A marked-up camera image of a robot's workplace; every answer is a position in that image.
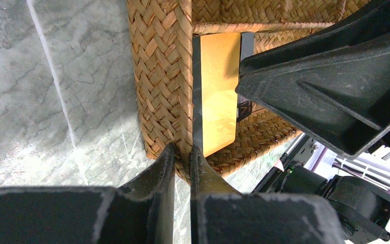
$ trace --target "woven straw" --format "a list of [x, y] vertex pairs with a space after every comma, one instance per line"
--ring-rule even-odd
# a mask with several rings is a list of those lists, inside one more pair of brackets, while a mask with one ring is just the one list
[[[331, 26], [369, 0], [128, 0], [140, 129], [147, 157], [170, 142], [181, 158], [176, 173], [188, 180], [192, 146], [192, 37], [257, 32], [255, 52]], [[299, 131], [268, 110], [237, 124], [236, 141], [207, 158], [222, 176], [262, 156]]]

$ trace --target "woven basket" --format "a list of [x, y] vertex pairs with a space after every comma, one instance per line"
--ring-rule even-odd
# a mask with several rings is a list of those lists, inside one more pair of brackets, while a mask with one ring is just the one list
[[[192, 146], [192, 37], [256, 32], [255, 53], [331, 26], [369, 0], [128, 0], [140, 128], [147, 157], [175, 142], [176, 173], [189, 179]], [[254, 108], [236, 140], [207, 158], [226, 176], [298, 135], [272, 112]]]

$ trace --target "gray marble surface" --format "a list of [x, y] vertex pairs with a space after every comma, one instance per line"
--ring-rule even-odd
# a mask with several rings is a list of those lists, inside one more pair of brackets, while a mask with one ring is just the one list
[[[286, 146], [230, 175], [250, 192]], [[126, 1], [0, 1], [0, 186], [119, 186], [153, 161], [138, 128]], [[176, 179], [174, 243], [190, 243]]]

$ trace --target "basket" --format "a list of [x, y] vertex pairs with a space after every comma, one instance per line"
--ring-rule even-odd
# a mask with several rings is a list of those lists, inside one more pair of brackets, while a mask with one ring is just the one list
[[[295, 41], [340, 21], [369, 0], [128, 0], [140, 129], [147, 157], [174, 142], [189, 180], [192, 147], [192, 37], [254, 32], [255, 53]], [[226, 176], [299, 131], [272, 112], [254, 108], [237, 123], [236, 140], [207, 158]]]

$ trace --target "yellow rectangular object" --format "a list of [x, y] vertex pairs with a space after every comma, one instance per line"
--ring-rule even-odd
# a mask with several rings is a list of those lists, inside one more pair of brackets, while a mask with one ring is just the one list
[[235, 140], [240, 33], [201, 36], [203, 153], [207, 157]]

